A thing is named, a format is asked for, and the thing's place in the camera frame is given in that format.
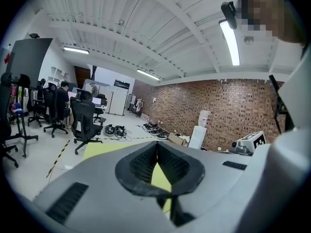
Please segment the white cylinder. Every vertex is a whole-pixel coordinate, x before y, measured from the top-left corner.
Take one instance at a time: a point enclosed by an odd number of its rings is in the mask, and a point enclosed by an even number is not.
[[[198,122],[198,124],[199,124],[200,126],[202,126],[202,127],[205,127],[205,126],[206,126],[206,124],[207,124],[207,118],[208,118],[209,114],[210,114],[210,111],[202,110],[202,111],[200,112],[199,122]]]

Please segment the ceiling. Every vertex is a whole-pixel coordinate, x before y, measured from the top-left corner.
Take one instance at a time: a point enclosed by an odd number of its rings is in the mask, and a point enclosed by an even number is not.
[[[152,85],[202,79],[268,78],[285,80],[296,67],[301,48],[266,32],[236,30],[241,65],[232,66],[219,27],[223,1],[236,0],[31,0],[51,19],[64,46],[90,55],[64,52],[74,65],[96,65]],[[245,36],[254,43],[246,45]],[[151,71],[160,83],[136,72]]]

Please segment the cardboard box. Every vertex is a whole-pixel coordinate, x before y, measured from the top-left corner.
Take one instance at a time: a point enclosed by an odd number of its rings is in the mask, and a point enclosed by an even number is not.
[[[169,138],[168,138],[171,142],[184,146],[187,144],[187,141],[185,139],[181,139],[178,136],[174,135],[173,133],[170,133]]]

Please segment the chair armrest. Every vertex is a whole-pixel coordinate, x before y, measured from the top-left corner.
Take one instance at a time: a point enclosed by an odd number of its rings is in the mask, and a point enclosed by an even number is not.
[[[99,122],[101,123],[101,127],[103,126],[103,123],[107,120],[107,118],[103,118],[103,119],[100,119]]]

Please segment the white box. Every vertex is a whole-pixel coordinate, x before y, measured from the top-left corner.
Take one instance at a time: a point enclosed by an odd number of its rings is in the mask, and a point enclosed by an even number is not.
[[[206,134],[206,128],[202,126],[195,126],[192,132],[189,148],[200,149]]]
[[[264,137],[263,131],[251,133],[238,140],[241,143],[241,146],[246,146],[248,151],[255,152],[255,149],[259,145],[266,144],[266,138]]]

